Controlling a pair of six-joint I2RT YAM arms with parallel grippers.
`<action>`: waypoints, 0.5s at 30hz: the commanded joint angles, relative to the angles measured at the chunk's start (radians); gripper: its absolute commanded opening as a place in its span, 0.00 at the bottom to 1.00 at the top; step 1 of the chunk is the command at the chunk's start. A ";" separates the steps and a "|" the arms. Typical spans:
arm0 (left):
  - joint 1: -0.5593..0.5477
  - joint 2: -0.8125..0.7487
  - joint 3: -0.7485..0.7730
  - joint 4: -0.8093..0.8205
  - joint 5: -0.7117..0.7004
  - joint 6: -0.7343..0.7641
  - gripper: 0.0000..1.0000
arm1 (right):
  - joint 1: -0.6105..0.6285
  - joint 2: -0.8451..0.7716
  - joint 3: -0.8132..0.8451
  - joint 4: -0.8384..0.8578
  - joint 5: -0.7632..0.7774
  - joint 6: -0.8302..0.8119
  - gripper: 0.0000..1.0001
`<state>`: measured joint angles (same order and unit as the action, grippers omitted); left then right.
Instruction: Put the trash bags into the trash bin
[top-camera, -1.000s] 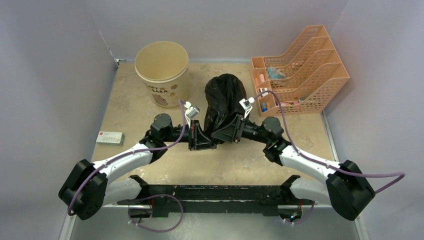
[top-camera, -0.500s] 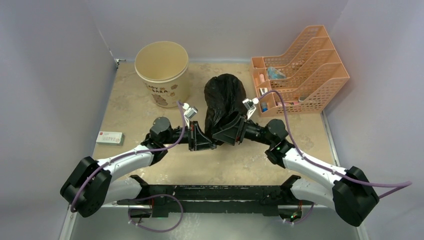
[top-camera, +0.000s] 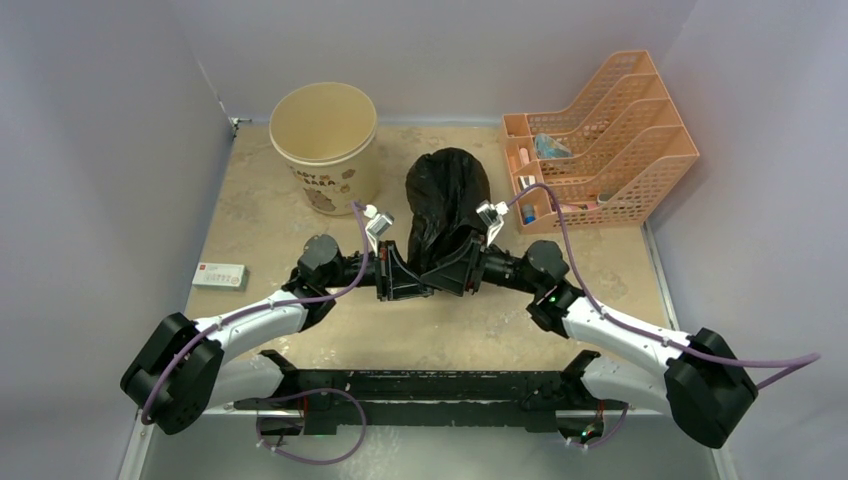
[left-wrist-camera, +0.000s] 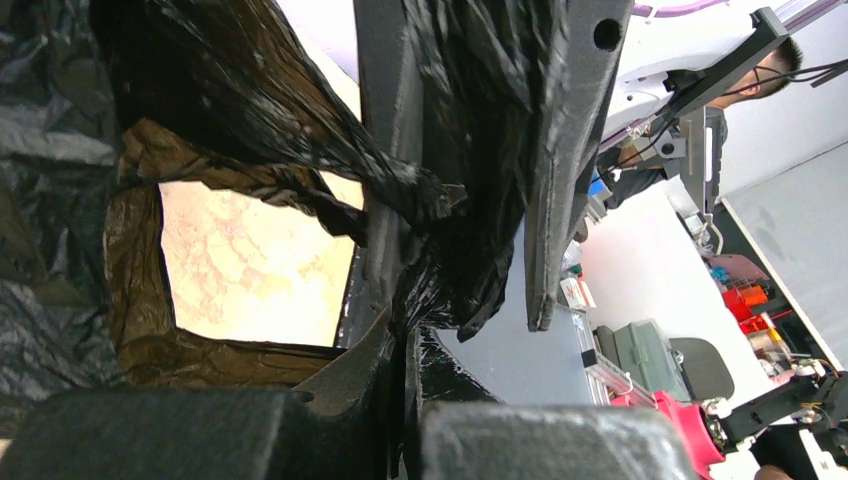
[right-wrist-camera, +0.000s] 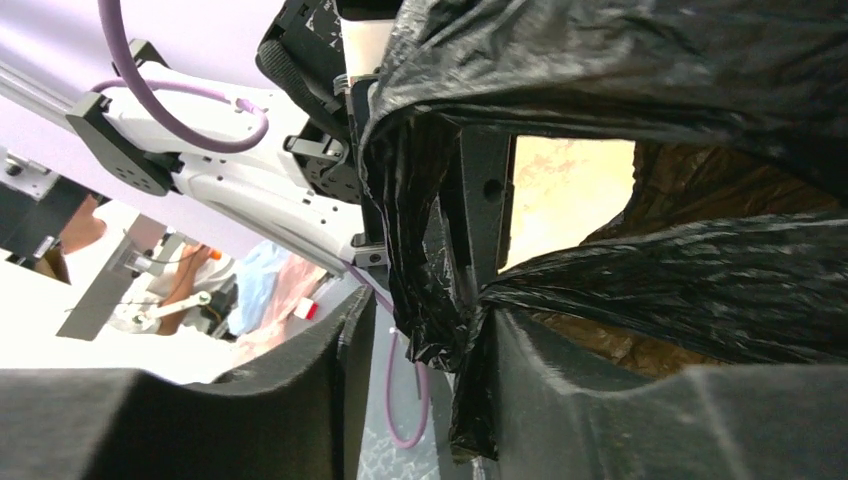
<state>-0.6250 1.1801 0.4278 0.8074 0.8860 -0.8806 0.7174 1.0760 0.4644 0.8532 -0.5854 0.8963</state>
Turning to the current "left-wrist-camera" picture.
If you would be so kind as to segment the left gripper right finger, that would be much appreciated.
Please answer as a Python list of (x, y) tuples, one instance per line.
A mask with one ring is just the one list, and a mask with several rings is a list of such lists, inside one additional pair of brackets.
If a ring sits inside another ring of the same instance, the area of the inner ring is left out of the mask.
[(672, 424), (649, 408), (511, 406), (420, 327), (406, 349), (410, 479), (693, 479)]

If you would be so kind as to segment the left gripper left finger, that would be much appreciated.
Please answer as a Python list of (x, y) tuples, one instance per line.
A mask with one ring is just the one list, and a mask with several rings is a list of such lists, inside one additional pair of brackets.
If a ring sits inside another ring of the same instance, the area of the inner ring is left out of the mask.
[(113, 388), (57, 395), (1, 459), (5, 479), (386, 479), (388, 314), (294, 389)]

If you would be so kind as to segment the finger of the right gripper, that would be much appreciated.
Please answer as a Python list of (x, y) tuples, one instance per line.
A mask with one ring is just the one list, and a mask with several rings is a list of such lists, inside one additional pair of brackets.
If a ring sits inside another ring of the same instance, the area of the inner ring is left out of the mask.
[[(392, 158), (422, 164), (424, 94), (415, 47), (401, 1), (353, 3), (358, 48), (362, 121)], [(419, 241), (411, 224), (367, 190), (369, 243), (362, 260), (362, 293), (372, 310), (388, 318), (402, 268)]]
[(524, 219), (527, 328), (548, 329), (559, 262), (586, 203), (633, 4), (534, 1), (539, 85)]

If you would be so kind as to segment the black plastic trash bag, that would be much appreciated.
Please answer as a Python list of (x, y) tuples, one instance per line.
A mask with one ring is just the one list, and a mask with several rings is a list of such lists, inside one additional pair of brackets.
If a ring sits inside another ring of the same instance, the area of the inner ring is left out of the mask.
[(505, 298), (506, 237), (525, 210), (565, 66), (566, 1), (409, 1), (465, 200), (383, 150), (330, 89), (272, 1), (1, 5), (1, 434), (69, 389), (127, 379), (226, 384), (257, 350), (164, 325), (158, 187), (198, 181), (318, 219), (365, 244), (357, 181), (424, 239), (399, 319), (474, 336)]

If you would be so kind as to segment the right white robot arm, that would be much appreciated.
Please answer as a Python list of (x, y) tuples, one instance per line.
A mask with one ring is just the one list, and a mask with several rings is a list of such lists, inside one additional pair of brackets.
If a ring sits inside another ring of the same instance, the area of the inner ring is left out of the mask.
[(597, 86), (587, 115), (542, 162), (525, 210), (524, 272), (528, 327), (548, 327), (565, 251), (588, 202), (578, 180), (596, 156), (654, 120), (675, 120), (742, 77), (769, 47), (817, 21), (831, 1), (582, 1), (576, 28), (610, 12), (620, 34), (614, 51), (591, 66)]

